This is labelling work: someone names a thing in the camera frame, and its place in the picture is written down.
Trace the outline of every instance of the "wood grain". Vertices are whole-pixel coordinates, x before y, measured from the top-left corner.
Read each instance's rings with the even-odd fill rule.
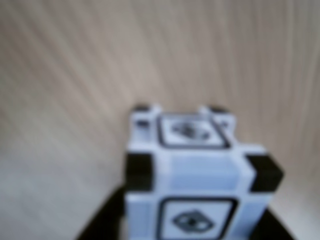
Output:
[[[74,239],[123,177],[129,109],[223,105],[286,171],[272,208],[320,218],[320,1],[2,0],[0,239]]]

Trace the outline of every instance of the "eye symbol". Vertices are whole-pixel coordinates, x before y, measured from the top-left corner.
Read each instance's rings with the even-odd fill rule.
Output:
[[[172,221],[186,233],[204,233],[214,227],[214,223],[197,210],[183,212]]]
[[[207,130],[190,122],[179,122],[172,126],[172,131],[190,140],[205,141],[210,137]]]

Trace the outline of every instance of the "black base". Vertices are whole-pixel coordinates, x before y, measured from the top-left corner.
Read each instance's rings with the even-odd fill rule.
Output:
[[[125,215],[125,189],[120,187],[95,214],[77,240],[118,240],[119,223]],[[294,240],[267,209],[249,240]]]

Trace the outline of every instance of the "cube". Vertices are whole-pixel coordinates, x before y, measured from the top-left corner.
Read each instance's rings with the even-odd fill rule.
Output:
[[[258,144],[239,143],[221,107],[163,113],[137,106],[125,170],[130,240],[245,240],[283,171]]]

